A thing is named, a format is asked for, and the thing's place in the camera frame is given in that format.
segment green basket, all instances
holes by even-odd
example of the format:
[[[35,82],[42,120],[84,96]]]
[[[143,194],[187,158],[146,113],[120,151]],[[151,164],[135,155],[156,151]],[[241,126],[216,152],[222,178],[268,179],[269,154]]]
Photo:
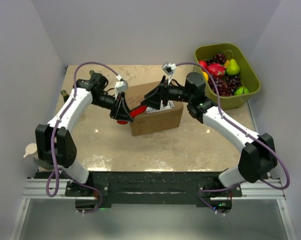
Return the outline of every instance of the green basket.
[[[243,106],[247,101],[258,91],[261,89],[261,83],[252,70],[250,64],[244,57],[241,50],[230,43],[221,43],[221,44],[213,44],[207,46],[201,46],[195,51],[195,61],[196,63],[199,60],[207,60],[211,59],[218,53],[224,53],[227,60],[232,59],[232,57],[236,60],[240,68],[239,76],[241,78],[241,83],[244,87],[249,90],[249,93],[234,95],[234,96],[221,96],[220,97],[220,105],[223,110],[227,109],[235,109]],[[200,67],[195,66],[194,70],[198,73],[202,73],[203,71]],[[210,86],[206,84],[206,95],[208,98],[217,103],[217,95],[213,93]]]

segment white wall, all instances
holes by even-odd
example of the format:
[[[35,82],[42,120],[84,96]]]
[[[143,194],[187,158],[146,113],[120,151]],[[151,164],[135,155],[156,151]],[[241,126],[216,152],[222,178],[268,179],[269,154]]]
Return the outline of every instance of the white wall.
[[[63,66],[30,0],[0,0],[0,240],[8,239],[26,178],[35,128],[52,116]]]
[[[249,56],[280,0],[32,0],[63,63],[161,64],[197,47],[239,45]]]
[[[285,193],[301,240],[301,0],[282,0],[250,63],[262,89],[251,103],[258,130],[269,132],[289,168]]]

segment gray floor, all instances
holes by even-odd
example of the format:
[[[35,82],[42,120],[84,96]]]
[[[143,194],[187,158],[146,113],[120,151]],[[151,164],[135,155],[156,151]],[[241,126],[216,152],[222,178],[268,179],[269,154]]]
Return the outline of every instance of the gray floor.
[[[74,200],[32,200],[21,240],[286,240],[275,200],[237,200],[222,217],[191,205],[113,205],[82,217]]]

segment red object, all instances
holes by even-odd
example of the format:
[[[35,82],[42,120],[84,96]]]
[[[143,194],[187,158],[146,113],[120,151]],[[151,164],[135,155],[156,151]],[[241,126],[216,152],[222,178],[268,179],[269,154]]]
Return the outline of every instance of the red object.
[[[140,115],[140,114],[142,114],[143,112],[145,112],[146,109],[147,109],[147,106],[144,106],[144,105],[138,106],[138,107],[134,108],[133,110],[131,110],[130,113],[129,113],[129,115],[130,115],[132,118],[135,118],[137,115]],[[118,120],[117,123],[118,123],[118,124],[125,125],[125,124],[128,124],[129,122],[128,122],[128,121],[121,121],[121,120]]]
[[[225,67],[219,63],[213,63],[207,67],[208,72],[213,76],[224,76]]]
[[[198,63],[205,69],[207,69],[207,63],[203,60],[199,60]]]

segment white label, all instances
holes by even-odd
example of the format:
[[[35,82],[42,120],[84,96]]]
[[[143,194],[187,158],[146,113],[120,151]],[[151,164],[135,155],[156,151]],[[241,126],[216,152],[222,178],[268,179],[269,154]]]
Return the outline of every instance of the white label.
[[[146,113],[152,114],[152,113],[156,113],[156,112],[160,112],[160,111],[164,111],[164,110],[168,110],[168,109],[173,109],[173,108],[174,108],[173,101],[168,101],[167,106],[164,106],[163,101],[161,101],[160,110],[148,107],[148,108],[146,108]]]

